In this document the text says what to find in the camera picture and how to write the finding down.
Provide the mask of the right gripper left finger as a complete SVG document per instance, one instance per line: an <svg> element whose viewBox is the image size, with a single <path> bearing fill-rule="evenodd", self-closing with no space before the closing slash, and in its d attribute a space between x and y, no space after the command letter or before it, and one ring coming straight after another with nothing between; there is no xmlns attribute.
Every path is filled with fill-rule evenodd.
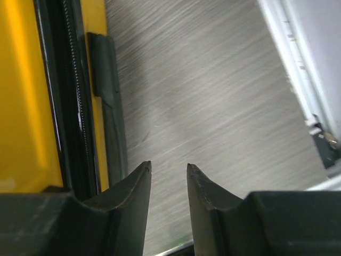
<svg viewBox="0 0 341 256"><path fill-rule="evenodd" d="M142 255L151 162L86 201L71 192L1 194L1 255Z"/></svg>

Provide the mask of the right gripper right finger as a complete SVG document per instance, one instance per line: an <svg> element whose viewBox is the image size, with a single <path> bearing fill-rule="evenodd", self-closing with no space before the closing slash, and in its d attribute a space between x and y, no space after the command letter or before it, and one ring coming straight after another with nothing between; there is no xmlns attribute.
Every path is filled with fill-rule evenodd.
<svg viewBox="0 0 341 256"><path fill-rule="evenodd" d="M340 192L254 191L239 198L187 165L196 255L340 255Z"/></svg>

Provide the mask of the yellow Pikachu hard suitcase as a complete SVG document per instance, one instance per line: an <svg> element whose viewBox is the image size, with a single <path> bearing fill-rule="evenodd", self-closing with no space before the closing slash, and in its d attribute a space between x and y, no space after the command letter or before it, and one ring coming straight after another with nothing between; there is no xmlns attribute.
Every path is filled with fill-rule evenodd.
<svg viewBox="0 0 341 256"><path fill-rule="evenodd" d="M1 1L1 192L85 201L127 176L104 1Z"/></svg>

